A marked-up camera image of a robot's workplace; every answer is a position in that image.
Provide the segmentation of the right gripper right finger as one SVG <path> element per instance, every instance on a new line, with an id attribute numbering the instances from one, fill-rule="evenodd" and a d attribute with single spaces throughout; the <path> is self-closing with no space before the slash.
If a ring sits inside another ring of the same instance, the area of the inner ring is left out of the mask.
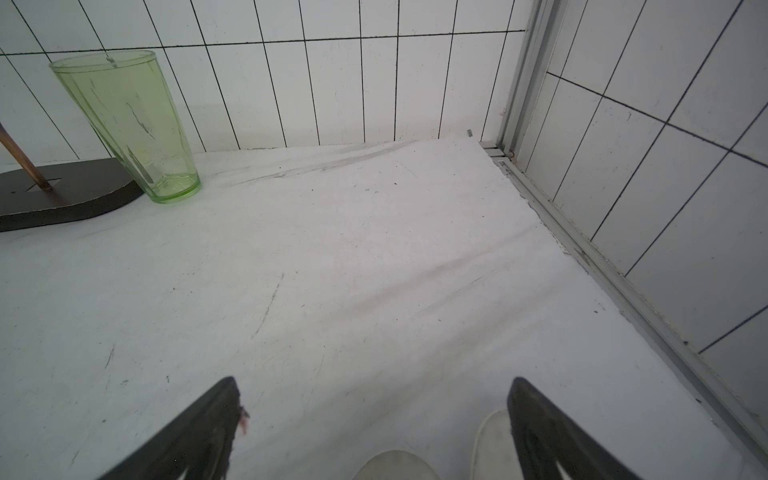
<path id="1" fill-rule="evenodd" d="M 523 377 L 507 397 L 525 479 L 635 479 L 637 475 Z"/>

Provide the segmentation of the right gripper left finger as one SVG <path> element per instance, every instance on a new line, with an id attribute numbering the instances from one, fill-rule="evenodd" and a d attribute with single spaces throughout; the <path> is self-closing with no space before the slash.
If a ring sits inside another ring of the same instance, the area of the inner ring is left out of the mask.
<path id="1" fill-rule="evenodd" d="M 224 479 L 238 429 L 249 419 L 234 377 L 224 377 L 104 479 Z"/>

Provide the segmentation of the white shoe insole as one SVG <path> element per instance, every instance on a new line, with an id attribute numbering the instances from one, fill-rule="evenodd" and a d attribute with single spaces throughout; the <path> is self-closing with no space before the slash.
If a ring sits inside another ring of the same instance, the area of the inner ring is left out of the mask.
<path id="1" fill-rule="evenodd" d="M 478 429 L 470 467 L 472 480 L 523 480 L 507 410 L 490 414 Z"/>
<path id="2" fill-rule="evenodd" d="M 439 480 L 439 476 L 421 457 L 404 450 L 389 450 L 369 459 L 352 479 Z"/>

